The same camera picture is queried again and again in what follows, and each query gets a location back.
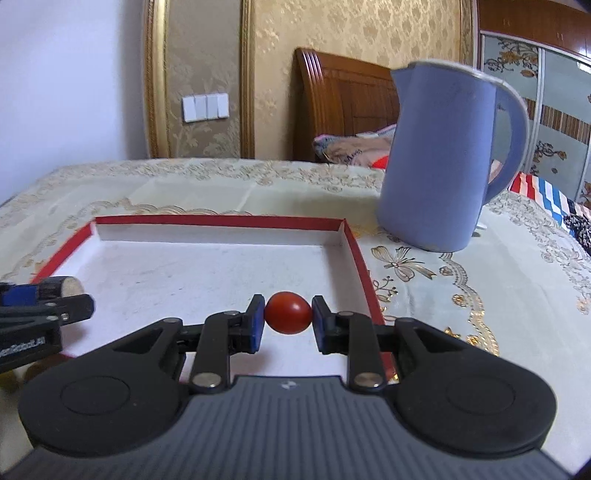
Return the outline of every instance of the wall switch panel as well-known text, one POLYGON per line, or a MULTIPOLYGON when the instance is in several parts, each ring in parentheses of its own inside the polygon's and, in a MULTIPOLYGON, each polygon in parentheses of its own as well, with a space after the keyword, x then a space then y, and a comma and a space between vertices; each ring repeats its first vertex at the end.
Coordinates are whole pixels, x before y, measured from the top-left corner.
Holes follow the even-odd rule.
POLYGON ((206 95, 207 119, 217 118, 217 93, 206 95))
POLYGON ((205 95, 196 95, 194 99, 197 121, 207 120, 207 102, 205 100, 205 95))
POLYGON ((230 103, 227 93, 217 94, 217 117, 228 118, 230 116, 230 103))
POLYGON ((186 123, 197 120, 197 112, 195 111, 195 102, 193 97, 183 97, 183 118, 186 123))

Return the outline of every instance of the logo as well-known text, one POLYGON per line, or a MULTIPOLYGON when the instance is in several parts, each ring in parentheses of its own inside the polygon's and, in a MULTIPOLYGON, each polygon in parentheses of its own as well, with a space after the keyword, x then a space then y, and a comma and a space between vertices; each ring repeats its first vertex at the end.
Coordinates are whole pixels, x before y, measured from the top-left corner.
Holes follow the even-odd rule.
POLYGON ((297 387, 297 383, 293 380, 285 380, 281 382, 280 385, 284 390, 293 390, 295 387, 297 387))
POLYGON ((23 352, 25 350, 35 348, 36 346, 43 345, 44 343, 45 337, 39 337, 37 339, 29 340, 28 342, 11 345, 7 348, 3 348, 0 350, 0 358, 2 358, 3 356, 12 355, 14 353, 23 352))

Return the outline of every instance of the gray plastic housing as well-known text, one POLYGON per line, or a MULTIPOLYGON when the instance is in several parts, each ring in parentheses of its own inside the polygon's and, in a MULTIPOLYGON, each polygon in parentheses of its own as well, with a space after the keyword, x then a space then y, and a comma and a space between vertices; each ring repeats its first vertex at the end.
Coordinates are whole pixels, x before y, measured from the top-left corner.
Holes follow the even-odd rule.
POLYGON ((103 458, 35 448, 7 480, 564 480, 539 450, 498 460, 451 455, 422 442, 381 397, 339 377, 237 377, 197 395, 160 437, 103 458))

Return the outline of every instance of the wooden headboard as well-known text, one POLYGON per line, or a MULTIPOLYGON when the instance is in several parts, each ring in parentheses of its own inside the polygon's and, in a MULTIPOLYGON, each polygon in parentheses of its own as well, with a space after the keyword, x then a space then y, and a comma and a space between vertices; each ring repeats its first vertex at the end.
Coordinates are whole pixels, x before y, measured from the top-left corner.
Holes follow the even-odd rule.
POLYGON ((355 135, 398 121, 400 105, 389 68, 309 48, 297 48, 295 55, 304 91, 293 160, 321 161, 312 149, 318 135, 355 135))

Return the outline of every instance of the cherry tomato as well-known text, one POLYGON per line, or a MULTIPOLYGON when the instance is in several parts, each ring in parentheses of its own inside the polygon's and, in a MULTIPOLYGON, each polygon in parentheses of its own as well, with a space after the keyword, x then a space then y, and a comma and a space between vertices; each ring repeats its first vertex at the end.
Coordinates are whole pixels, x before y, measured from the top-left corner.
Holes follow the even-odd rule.
POLYGON ((265 321, 276 332, 293 335, 308 328, 312 322, 312 308, 298 294, 279 291, 265 306, 265 321))

